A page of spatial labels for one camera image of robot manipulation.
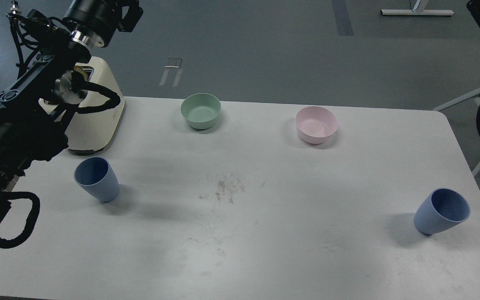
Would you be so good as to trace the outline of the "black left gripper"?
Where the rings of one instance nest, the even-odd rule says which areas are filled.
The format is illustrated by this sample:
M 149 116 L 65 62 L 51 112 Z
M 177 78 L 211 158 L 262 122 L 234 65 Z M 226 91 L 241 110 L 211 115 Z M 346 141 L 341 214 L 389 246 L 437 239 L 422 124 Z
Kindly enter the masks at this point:
M 138 0 L 74 0 L 63 17 L 64 25 L 105 48 L 116 31 L 133 32 L 143 15 Z

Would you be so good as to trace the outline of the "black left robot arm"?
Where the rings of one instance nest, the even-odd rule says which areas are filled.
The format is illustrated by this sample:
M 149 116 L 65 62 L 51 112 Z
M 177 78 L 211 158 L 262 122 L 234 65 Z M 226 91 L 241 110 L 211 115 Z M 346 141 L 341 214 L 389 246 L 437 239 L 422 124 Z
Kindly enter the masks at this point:
M 60 20 L 17 1 L 7 14 L 17 49 L 17 80 L 0 92 L 0 248 L 23 244 L 34 230 L 40 199 L 32 192 L 8 192 L 33 161 L 50 161 L 68 148 L 65 131 L 75 114 L 116 108 L 121 97 L 76 71 L 93 47 L 109 45 L 116 31 L 132 32 L 143 15 L 137 0 L 75 0 Z

